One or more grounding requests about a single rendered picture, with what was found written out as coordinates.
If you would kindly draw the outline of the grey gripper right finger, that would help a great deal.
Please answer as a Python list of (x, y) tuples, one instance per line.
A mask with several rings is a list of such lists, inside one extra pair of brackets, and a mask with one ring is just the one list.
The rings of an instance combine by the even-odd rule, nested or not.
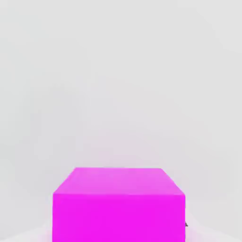
[(239, 242), (239, 239), (189, 221), (186, 223), (185, 242)]

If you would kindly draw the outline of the small magenta cube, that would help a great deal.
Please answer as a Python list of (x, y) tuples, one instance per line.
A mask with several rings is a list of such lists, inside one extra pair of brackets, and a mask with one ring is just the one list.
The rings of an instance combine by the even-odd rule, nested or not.
[(185, 242), (185, 194), (158, 168), (76, 168), (52, 197), (52, 242)]

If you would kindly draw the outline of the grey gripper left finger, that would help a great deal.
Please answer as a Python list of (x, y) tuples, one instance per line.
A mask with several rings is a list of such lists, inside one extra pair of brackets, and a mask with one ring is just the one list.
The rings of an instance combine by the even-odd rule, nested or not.
[(4, 239), (3, 242), (52, 242), (52, 222), (48, 221), (38, 228)]

